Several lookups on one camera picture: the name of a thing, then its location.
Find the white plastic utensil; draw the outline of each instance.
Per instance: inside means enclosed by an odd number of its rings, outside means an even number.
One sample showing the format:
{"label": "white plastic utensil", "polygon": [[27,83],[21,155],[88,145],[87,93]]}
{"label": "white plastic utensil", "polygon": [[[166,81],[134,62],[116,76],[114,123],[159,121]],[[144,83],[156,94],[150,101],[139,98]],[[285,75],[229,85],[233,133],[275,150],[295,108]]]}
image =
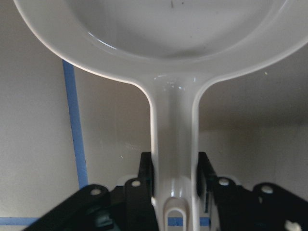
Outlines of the white plastic utensil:
{"label": "white plastic utensil", "polygon": [[160,230],[176,210],[199,230],[198,104],[214,83],[272,64],[308,41],[306,0],[14,0],[54,53],[139,87],[151,107]]}

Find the blue line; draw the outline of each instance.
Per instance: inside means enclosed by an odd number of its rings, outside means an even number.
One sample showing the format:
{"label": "blue line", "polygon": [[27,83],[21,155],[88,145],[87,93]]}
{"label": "blue line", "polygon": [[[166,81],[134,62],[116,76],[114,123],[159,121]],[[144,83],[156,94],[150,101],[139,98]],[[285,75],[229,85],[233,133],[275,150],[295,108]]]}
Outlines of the blue line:
{"label": "blue line", "polygon": [[82,131],[81,131],[80,116],[79,116],[74,67],[65,60],[62,60],[62,63],[63,63],[64,78],[66,85],[69,117],[71,120],[78,182],[79,182],[79,188],[82,188],[88,185],[88,173],[87,173],[86,158],[82,140]]}
{"label": "blue line", "polygon": [[0,225],[22,225],[29,226],[38,218],[0,218]]}
{"label": "blue line", "polygon": [[[210,218],[201,217],[200,226],[209,226]],[[183,218],[168,218],[168,226],[183,226]]]}

